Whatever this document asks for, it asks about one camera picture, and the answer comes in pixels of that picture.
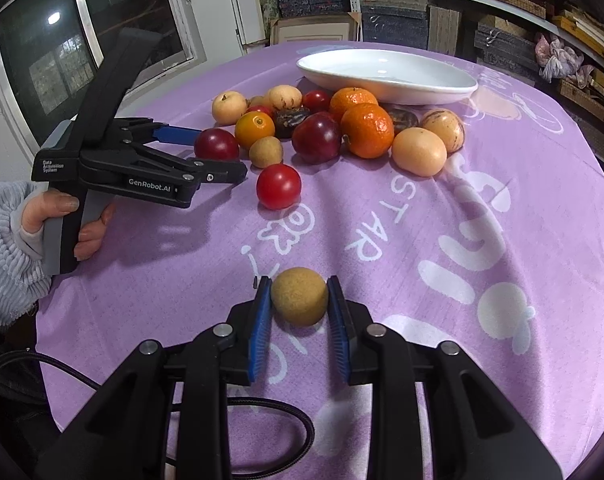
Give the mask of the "person's left hand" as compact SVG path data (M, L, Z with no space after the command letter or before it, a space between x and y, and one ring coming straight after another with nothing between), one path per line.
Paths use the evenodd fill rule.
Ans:
M49 190L29 197L23 204L19 237L24 250L34 259L44 257L43 226L49 219L62 218L78 210L80 201L67 193ZM78 261L85 261L98 252L113 218L116 206L109 204L100 217L88 222L78 233L78 244L74 255Z

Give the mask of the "grey ribbed sleeve forearm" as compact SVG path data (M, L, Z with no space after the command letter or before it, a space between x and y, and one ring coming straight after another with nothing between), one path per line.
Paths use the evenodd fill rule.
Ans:
M45 190L32 182L0 182L0 328L28 313L52 286L43 268L43 232L30 234L22 226L25 206Z

